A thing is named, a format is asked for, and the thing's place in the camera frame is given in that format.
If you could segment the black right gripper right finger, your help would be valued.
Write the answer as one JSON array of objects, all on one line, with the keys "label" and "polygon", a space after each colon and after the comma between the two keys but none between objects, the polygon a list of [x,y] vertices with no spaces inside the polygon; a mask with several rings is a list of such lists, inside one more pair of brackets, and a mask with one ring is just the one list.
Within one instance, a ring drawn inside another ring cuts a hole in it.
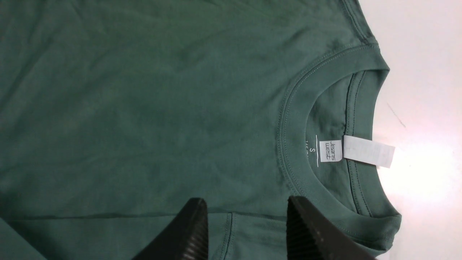
[{"label": "black right gripper right finger", "polygon": [[374,260],[343,234],[304,196],[290,196],[287,206],[287,259]]}]

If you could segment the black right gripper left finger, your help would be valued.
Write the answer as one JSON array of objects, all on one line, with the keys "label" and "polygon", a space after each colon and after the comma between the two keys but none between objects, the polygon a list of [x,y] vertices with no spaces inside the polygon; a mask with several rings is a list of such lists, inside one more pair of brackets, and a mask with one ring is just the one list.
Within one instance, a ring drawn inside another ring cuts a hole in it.
[{"label": "black right gripper left finger", "polygon": [[191,198],[173,220],[133,259],[207,260],[208,211],[204,199]]}]

